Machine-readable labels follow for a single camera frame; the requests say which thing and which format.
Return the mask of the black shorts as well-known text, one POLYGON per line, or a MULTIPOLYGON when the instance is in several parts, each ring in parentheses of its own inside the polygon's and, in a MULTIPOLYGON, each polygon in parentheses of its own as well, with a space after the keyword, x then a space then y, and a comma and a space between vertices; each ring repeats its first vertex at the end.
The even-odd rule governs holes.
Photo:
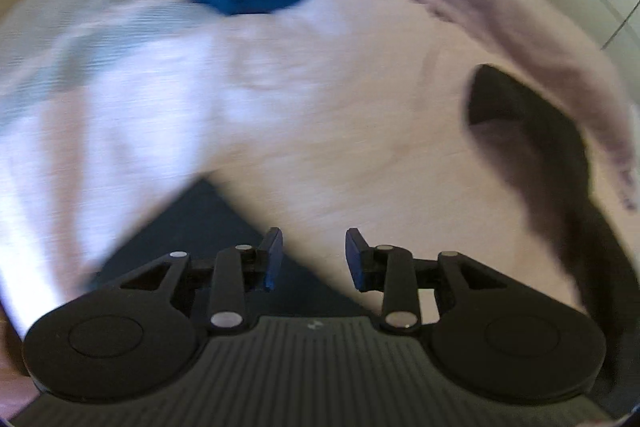
POLYGON ((639 277, 591 194, 584 139, 574 121, 495 66, 477 66, 465 119, 490 161, 525 199, 580 303, 606 340, 591 392, 612 413, 639 404, 639 277))

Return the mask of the patterned white bedspread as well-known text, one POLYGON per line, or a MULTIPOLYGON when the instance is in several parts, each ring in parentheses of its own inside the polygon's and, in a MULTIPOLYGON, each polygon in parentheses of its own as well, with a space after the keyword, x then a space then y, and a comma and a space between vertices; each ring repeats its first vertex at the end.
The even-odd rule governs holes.
MULTIPOLYGON (((462 251, 556 299, 575 284, 465 120, 507 57, 414 0, 302 0, 224 16, 191 0, 23 0, 1 24, 1 301, 20 333, 77 297, 199 176, 349 290, 345 231, 462 251)), ((639 217, 600 144, 591 190, 631 262, 639 217)))

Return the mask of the lilac fleece blanket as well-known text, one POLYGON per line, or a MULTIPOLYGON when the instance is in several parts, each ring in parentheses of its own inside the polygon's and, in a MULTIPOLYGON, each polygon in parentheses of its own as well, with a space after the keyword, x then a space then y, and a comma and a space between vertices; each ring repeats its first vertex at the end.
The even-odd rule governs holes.
POLYGON ((639 206, 631 108, 604 52, 548 0, 414 0, 507 57, 600 144, 623 204, 639 206))

